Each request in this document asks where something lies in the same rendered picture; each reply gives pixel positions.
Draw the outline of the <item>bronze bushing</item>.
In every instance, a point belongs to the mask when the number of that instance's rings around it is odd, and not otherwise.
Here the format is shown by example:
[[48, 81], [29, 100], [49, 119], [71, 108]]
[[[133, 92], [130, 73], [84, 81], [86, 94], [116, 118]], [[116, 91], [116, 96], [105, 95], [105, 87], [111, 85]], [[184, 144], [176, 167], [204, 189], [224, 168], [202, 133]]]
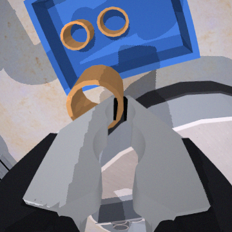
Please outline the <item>bronze bushing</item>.
[[[71, 28], [74, 24], [79, 24], [83, 26], [87, 32], [87, 40], [85, 42], [77, 42], [71, 36]], [[63, 29], [61, 30], [61, 41], [65, 47], [71, 50], [80, 50], [84, 48], [93, 38], [94, 35], [94, 27], [93, 25], [85, 20], [85, 19], [78, 19], [66, 24]]]
[[91, 66], [83, 71], [68, 94], [66, 101], [68, 115], [73, 121], [98, 105], [98, 103], [87, 99], [85, 94], [82, 92], [82, 87], [94, 84], [107, 88], [114, 94], [115, 98], [117, 98], [118, 107], [116, 121], [113, 121], [108, 126], [108, 129], [110, 129], [120, 121], [124, 111], [123, 81], [119, 73], [112, 67], [100, 64]]
[[[105, 13], [108, 11], [108, 10], [118, 10], [120, 12], [122, 12], [126, 18], [126, 23], [125, 25], [120, 29], [120, 30], [109, 30], [108, 28], [105, 27], [104, 23], [103, 23], [103, 17], [105, 15]], [[116, 36], [120, 36], [121, 34], [123, 34], [126, 29], [128, 28], [128, 24], [129, 24], [129, 19], [128, 19], [128, 15], [127, 13], [119, 8], [119, 7], [109, 7], [109, 8], [105, 8], [103, 11], [100, 12], [98, 18], [97, 18], [97, 25], [98, 25], [98, 28], [99, 30], [104, 34], [104, 35], [107, 35], [107, 36], [110, 36], [110, 37], [116, 37]]]

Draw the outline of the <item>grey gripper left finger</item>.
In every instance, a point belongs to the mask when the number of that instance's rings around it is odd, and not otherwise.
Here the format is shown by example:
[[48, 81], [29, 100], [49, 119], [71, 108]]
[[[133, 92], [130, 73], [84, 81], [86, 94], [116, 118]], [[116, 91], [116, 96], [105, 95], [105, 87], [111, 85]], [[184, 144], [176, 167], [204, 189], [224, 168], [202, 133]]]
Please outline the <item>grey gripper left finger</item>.
[[49, 133], [0, 181], [0, 232], [55, 231], [59, 216], [80, 232], [102, 198], [99, 155], [118, 101], [108, 97], [56, 133]]

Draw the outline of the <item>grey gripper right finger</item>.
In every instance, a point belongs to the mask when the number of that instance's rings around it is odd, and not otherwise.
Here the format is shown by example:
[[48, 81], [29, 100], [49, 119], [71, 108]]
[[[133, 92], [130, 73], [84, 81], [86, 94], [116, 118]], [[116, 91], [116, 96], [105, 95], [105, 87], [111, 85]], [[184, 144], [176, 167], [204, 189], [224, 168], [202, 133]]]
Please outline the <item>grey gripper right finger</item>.
[[123, 96], [124, 120], [138, 155], [133, 209], [146, 232], [173, 220], [177, 232], [232, 232], [232, 185], [189, 139], [131, 96]]

